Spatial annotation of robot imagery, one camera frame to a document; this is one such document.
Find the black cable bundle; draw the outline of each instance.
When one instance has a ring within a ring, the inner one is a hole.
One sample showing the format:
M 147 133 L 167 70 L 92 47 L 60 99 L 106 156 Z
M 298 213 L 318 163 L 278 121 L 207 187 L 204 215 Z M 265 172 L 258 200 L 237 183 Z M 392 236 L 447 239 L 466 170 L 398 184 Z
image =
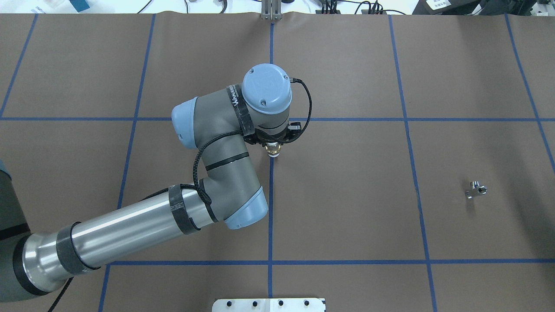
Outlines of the black cable bundle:
M 338 14 L 337 0 L 321 0 L 322 14 Z
M 397 13 L 401 13 L 403 15 L 406 15 L 403 12 L 397 11 L 397 10 L 391 10 L 391 9 L 384 10 L 384 7 L 381 4 L 379 4 L 378 1 L 376 1 L 374 3 L 371 3 L 370 1 L 357 2 L 357 1 L 352 1 L 352 0 L 334 0 L 334 1 L 336 1 L 336 2 L 341 1 L 341 2 L 358 3 L 359 6 L 356 7 L 355 14 L 358 13 L 361 5 L 368 4 L 368 14 L 383 14 L 384 12 L 397 12 Z

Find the metal part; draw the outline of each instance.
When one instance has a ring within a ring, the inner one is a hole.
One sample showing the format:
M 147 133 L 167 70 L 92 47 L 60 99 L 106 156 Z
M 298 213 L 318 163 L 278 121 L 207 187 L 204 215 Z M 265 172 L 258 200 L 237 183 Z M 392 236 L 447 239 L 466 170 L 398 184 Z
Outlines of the metal part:
M 262 0 L 262 19 L 268 21 L 279 21 L 281 15 L 281 0 Z
M 279 156 L 279 153 L 281 151 L 281 144 L 279 144 L 277 142 L 266 143 L 264 145 L 264 148 L 266 149 L 266 152 L 268 153 L 268 156 L 274 158 L 274 157 Z
M 55 291 L 72 277 L 58 259 L 57 236 L 58 233 L 35 233 L 27 239 L 23 248 L 23 268 L 27 277 L 43 291 Z
M 206 209 L 206 205 L 200 199 L 195 190 L 184 189 L 181 190 L 181 193 L 183 195 L 183 201 L 186 203 L 185 208 L 187 209 L 187 213 L 195 223 L 196 227 L 201 229 L 214 223 L 208 213 L 208 210 Z
M 264 311 L 264 312 L 325 312 L 324 298 L 256 298 L 219 299 L 212 312 Z
M 72 237 L 83 262 L 94 267 L 182 234 L 171 213 L 168 193 L 163 193 L 77 224 Z
M 480 182 L 478 181 L 470 182 L 470 188 L 470 190 L 465 192 L 466 198 L 468 199 L 487 193 L 487 187 L 485 187 L 484 185 L 480 185 Z

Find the silver metal tube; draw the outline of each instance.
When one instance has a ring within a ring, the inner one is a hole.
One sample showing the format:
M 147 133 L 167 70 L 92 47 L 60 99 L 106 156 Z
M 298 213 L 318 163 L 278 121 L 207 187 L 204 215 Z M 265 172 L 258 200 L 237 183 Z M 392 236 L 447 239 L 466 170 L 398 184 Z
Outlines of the silver metal tube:
M 35 233 L 25 242 L 23 248 L 23 268 L 29 281 L 43 291 L 55 291 L 73 275 L 60 263 L 56 252 L 58 233 Z
M 181 235 L 171 214 L 168 193 L 77 224 L 72 232 L 77 254 L 91 267 Z

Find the small metal bracket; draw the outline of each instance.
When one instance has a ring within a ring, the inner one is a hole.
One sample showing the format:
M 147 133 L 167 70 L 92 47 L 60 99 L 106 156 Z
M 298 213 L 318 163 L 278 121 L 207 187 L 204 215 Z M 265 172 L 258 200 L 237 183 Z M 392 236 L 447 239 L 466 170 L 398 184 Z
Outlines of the small metal bracket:
M 219 299 L 212 306 L 212 312 L 234 311 L 325 312 L 326 300 L 323 298 Z
M 487 188 L 478 181 L 470 182 L 470 190 L 465 192 L 466 198 L 471 199 L 487 193 Z
M 261 17 L 267 21 L 281 20 L 281 0 L 262 0 Z

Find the black velcro strap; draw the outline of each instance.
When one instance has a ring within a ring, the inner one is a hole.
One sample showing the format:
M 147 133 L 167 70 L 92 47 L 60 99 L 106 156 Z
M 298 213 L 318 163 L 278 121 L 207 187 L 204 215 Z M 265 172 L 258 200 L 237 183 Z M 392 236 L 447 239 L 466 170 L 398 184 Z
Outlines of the black velcro strap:
M 23 233 L 30 232 L 29 225 L 27 223 L 22 223 L 14 227 L 3 229 L 0 231 L 0 240 L 14 237 Z
M 71 232 L 73 227 L 79 223 L 80 222 L 75 222 L 61 229 L 56 236 L 56 253 L 58 254 L 58 259 L 63 268 L 73 275 L 82 275 L 100 269 L 100 267 L 92 268 L 88 266 L 77 254 Z
M 211 165 L 208 165 L 208 166 L 206 166 L 205 168 L 206 168 L 206 171 L 210 171 L 210 170 L 216 169 L 216 168 L 218 168 L 218 167 L 221 167 L 221 166 L 223 166 L 223 165 L 227 165 L 227 164 L 229 164 L 229 163 L 232 163 L 232 162 L 234 162 L 234 161 L 236 161 L 236 160 L 243 159 L 243 158 L 248 157 L 248 156 L 249 156 L 249 152 L 237 154 L 237 155 L 235 155 L 235 156 L 231 156 L 231 157 L 228 157 L 228 158 L 226 158 L 226 159 L 224 159 L 224 160 L 220 160 L 219 162 L 215 162 L 215 163 L 213 163 L 213 164 L 211 164 Z
M 168 196 L 171 214 L 174 216 L 175 223 L 181 232 L 185 235 L 189 235 L 200 231 L 185 209 L 185 202 L 183 201 L 183 196 L 181 194 L 181 186 L 172 185 L 171 187 L 168 187 Z
M 13 272 L 16 275 L 17 281 L 25 289 L 28 293 L 33 294 L 35 296 L 44 296 L 47 295 L 49 292 L 38 289 L 31 281 L 29 277 L 25 273 L 25 268 L 23 267 L 23 248 L 25 247 L 25 242 L 29 238 L 29 236 L 25 236 L 21 238 L 13 251 Z
M 243 131 L 243 137 L 254 134 L 253 120 L 250 118 L 249 109 L 243 94 L 241 93 L 241 85 L 235 84 L 227 87 L 229 99 L 233 105 L 233 110 L 237 116 L 239 126 Z

